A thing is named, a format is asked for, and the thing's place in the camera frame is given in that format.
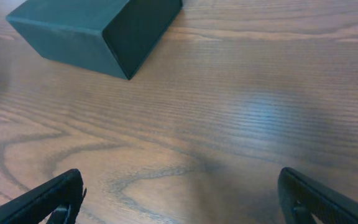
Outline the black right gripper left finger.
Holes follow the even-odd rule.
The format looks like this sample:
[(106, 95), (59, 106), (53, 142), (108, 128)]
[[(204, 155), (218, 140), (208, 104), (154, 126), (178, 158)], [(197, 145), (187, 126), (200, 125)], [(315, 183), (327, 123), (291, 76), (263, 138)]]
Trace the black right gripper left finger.
[(78, 169), (70, 169), (0, 206), (1, 223), (75, 223), (86, 195)]

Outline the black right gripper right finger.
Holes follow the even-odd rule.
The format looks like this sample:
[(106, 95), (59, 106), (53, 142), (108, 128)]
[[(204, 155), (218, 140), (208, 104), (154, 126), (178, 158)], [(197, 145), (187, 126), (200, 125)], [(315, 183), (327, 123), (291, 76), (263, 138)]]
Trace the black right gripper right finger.
[(358, 224), (358, 203), (291, 167), (278, 177), (278, 197), (289, 224)]

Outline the dark green box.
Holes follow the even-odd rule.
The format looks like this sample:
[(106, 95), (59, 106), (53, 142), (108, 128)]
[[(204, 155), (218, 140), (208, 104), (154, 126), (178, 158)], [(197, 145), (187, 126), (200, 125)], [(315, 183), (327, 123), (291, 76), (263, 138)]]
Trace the dark green box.
[(182, 0), (27, 0), (6, 17), (43, 58), (130, 80)]

